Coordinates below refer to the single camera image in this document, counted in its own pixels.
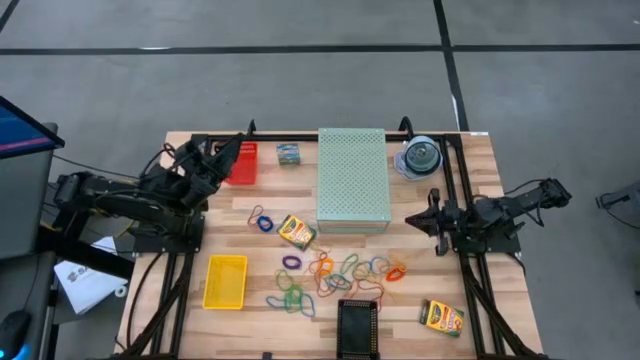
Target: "gray floor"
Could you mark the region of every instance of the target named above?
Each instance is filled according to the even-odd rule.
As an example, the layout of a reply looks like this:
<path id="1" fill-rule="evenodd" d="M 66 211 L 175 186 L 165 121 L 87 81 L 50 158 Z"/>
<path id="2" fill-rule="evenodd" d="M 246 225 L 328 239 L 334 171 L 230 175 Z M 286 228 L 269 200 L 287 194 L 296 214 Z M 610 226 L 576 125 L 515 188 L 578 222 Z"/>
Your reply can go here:
<path id="1" fill-rule="evenodd" d="M 454 44 L 640 43 L 635 0 L 447 0 L 445 11 Z M 21 0 L 0 47 L 434 44 L 435 19 L 431 1 L 417 0 Z M 455 57 L 470 128 L 491 133 L 505 187 L 553 176 L 574 195 L 521 236 L 546 353 L 640 358 L 640 233 L 594 202 L 640 180 L 640 52 Z M 251 119 L 264 130 L 391 129 L 404 115 L 417 129 L 457 129 L 440 53 L 1 61 L 0 93 L 60 125 L 62 156 L 134 174 L 168 130 Z M 52 179 L 73 170 L 56 162 Z M 640 224 L 640 212 L 616 211 Z M 108 355 L 122 306 L 110 299 L 64 325 L 57 358 Z"/>

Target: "wooden table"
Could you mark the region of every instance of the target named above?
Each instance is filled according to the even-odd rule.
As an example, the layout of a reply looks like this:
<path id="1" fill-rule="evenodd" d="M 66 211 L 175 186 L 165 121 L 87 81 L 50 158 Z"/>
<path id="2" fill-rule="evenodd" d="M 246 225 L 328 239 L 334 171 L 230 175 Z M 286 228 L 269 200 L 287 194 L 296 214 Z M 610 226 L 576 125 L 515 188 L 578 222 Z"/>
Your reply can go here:
<path id="1" fill-rule="evenodd" d="M 178 147 L 191 138 L 191 132 L 170 132 L 167 142 Z M 466 163 L 474 194 L 502 194 L 500 177 L 489 136 L 462 133 Z M 274 358 L 335 358 L 336 316 L 338 299 L 343 291 L 328 298 L 318 298 L 312 276 L 291 271 L 296 281 L 303 283 L 315 301 L 316 316 L 287 314 L 270 308 L 265 297 L 282 297 L 275 284 L 274 272 L 282 268 L 282 257 L 301 255 L 275 232 L 262 233 L 249 228 L 247 218 L 255 205 L 262 205 L 265 214 L 278 223 L 287 214 L 294 214 L 311 226 L 315 225 L 317 183 L 317 143 L 299 142 L 302 164 L 280 167 L 276 157 L 277 142 L 260 142 L 258 148 L 258 179 L 253 186 L 224 184 L 209 199 L 206 229 L 202 249 L 195 256 L 189 288 L 187 313 L 182 335 L 180 358 L 260 358 L 265 351 Z M 392 222 L 384 234 L 349 235 L 319 234 L 318 245 L 330 247 L 330 256 L 337 261 L 357 253 L 361 259 L 386 256 L 403 261 L 407 275 L 395 283 L 385 283 L 386 294 L 379 314 L 380 353 L 383 359 L 473 359 L 475 351 L 471 327 L 465 322 L 460 338 L 426 329 L 417 321 L 423 298 L 439 300 L 463 311 L 467 309 L 462 276 L 457 255 L 450 251 L 436 257 L 435 238 L 404 223 L 404 218 L 424 211 L 427 194 L 438 187 L 446 197 L 444 172 L 440 169 L 428 179 L 408 182 L 393 168 L 393 154 L 401 143 L 388 143 L 389 180 L 391 186 Z M 170 159 L 163 158 L 164 166 Z M 463 198 L 458 168 L 452 161 L 458 198 Z M 249 258 L 244 309 L 204 310 L 202 298 L 207 263 L 213 254 L 241 254 Z M 131 289 L 136 289 L 142 273 L 154 256 L 136 260 Z M 151 271 L 140 293 L 133 317 L 133 337 L 142 330 L 158 306 L 167 256 L 164 255 Z M 302 253 L 308 264 L 315 260 L 312 251 Z M 522 269 L 503 254 L 487 256 L 495 299 L 502 315 L 520 338 L 534 351 L 542 347 L 529 300 Z M 181 268 L 178 262 L 176 276 Z M 377 292 L 359 292 L 356 298 L 372 299 Z M 125 339 L 130 292 L 122 317 L 118 338 Z M 487 351 L 492 352 L 489 321 L 480 305 Z M 168 351 L 174 316 L 168 316 L 163 351 Z"/>

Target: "yellow tray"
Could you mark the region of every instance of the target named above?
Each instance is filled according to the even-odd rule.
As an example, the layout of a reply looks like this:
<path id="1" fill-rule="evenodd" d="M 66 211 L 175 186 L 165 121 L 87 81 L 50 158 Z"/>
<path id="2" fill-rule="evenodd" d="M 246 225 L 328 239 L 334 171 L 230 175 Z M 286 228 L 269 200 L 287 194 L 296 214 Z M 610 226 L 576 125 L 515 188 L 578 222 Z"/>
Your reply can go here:
<path id="1" fill-rule="evenodd" d="M 246 280 L 246 256 L 212 255 L 209 258 L 202 307 L 205 309 L 242 309 Z"/>

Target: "green perforated box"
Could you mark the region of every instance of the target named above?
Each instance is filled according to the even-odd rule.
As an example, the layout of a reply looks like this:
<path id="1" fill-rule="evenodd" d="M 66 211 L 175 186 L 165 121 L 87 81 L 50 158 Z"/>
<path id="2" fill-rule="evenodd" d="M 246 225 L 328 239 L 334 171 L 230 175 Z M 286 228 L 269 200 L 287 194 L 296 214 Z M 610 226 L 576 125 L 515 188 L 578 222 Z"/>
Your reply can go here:
<path id="1" fill-rule="evenodd" d="M 391 221 L 384 129 L 318 130 L 321 232 L 380 233 Z"/>

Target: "monitor screen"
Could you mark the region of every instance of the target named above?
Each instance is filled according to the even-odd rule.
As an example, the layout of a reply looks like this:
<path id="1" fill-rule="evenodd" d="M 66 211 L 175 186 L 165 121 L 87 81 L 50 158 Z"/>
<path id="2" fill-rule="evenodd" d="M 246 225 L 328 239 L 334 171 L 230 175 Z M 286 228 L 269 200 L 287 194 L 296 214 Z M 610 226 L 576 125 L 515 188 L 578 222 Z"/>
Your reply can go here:
<path id="1" fill-rule="evenodd" d="M 42 124 L 0 97 L 0 158 L 64 146 L 64 141 Z"/>

